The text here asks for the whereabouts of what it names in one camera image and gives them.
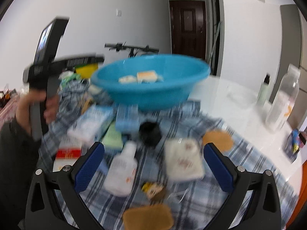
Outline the cream cube box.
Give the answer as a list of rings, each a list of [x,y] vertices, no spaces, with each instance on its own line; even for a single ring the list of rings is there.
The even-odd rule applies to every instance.
[[[157,80],[158,74],[154,70],[137,72],[138,83],[154,83]]]

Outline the pale teal tall box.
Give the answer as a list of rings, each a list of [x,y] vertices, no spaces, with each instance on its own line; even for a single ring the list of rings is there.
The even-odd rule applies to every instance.
[[[164,78],[161,75],[158,75],[156,82],[163,82],[163,81],[164,81]]]

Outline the small white squeeze bottle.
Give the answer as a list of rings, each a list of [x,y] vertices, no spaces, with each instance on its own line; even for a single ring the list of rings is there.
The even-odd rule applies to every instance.
[[[113,196],[127,197],[132,191],[138,162],[135,159],[137,143],[127,141],[110,165],[104,180],[104,189]]]

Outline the white blue medicine box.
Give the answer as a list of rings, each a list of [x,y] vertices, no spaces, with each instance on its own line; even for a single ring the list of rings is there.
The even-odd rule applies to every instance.
[[[90,145],[101,139],[113,118],[113,107],[92,105],[73,123],[67,135]]]

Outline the black bicycle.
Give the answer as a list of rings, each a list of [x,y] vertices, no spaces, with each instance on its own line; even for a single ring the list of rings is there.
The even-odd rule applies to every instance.
[[[116,44],[106,43],[105,48],[108,48],[109,50],[115,50],[116,52],[128,51],[129,58],[137,56],[139,51],[141,51],[144,55],[159,53],[159,49],[151,48],[149,45],[145,47],[138,47],[138,46],[129,46],[126,43],[116,43]]]

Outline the cream rectangular box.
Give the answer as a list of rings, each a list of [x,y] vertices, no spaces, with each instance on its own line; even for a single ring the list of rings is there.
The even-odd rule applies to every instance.
[[[121,83],[121,84],[136,83],[137,78],[133,75],[127,75],[127,76],[120,77],[118,82]]]

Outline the orange soap bar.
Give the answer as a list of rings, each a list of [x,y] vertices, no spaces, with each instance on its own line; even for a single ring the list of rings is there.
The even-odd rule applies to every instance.
[[[230,151],[234,145],[234,141],[230,134],[221,130],[211,130],[206,132],[202,137],[202,144],[206,145],[208,143],[213,143],[222,153]]]

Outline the light blue wipes pack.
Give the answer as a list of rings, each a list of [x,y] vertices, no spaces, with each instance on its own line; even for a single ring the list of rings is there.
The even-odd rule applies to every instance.
[[[126,135],[137,133],[139,126],[138,105],[119,105],[116,113],[116,131]]]

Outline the blue plastic basin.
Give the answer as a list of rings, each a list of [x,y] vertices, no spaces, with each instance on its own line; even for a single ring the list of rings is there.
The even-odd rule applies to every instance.
[[[208,78],[210,72],[208,64],[198,58],[147,55],[101,67],[91,76],[91,83],[103,89],[116,104],[158,111],[186,101],[196,83]]]

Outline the white tissue packet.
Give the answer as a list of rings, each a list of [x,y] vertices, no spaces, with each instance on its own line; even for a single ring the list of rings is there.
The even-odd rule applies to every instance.
[[[166,174],[173,182],[188,182],[205,176],[200,146],[193,138],[174,138],[164,144]]]

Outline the white lotion bottle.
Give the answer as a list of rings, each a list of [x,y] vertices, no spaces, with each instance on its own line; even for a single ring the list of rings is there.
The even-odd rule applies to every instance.
[[[299,93],[300,69],[290,64],[281,80],[265,124],[270,131],[279,131],[290,116]]]

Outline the green pump bottle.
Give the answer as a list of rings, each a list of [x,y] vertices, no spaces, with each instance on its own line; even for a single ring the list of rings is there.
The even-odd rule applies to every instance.
[[[263,83],[261,84],[259,93],[257,95],[257,105],[258,106],[263,106],[265,104],[269,84],[270,84],[270,74],[267,73]]]

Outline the dark brown door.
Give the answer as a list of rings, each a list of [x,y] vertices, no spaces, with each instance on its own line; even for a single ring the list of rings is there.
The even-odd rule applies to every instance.
[[[169,1],[172,53],[205,59],[205,2]]]

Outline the grey beige refrigerator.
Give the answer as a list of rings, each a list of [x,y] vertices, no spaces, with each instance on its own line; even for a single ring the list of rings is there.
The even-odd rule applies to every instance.
[[[269,101],[273,102],[288,66],[293,64],[299,68],[301,70],[299,93],[294,109],[288,118],[288,123],[292,128],[299,128],[306,113],[306,20],[297,5],[281,5],[280,9],[282,25],[281,58]]]

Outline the white wall switch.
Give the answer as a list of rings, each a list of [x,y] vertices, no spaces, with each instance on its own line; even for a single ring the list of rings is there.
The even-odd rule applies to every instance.
[[[122,16],[122,11],[119,10],[119,9],[117,9],[117,10],[116,10],[116,16],[117,16],[117,17],[121,17],[121,16]]]

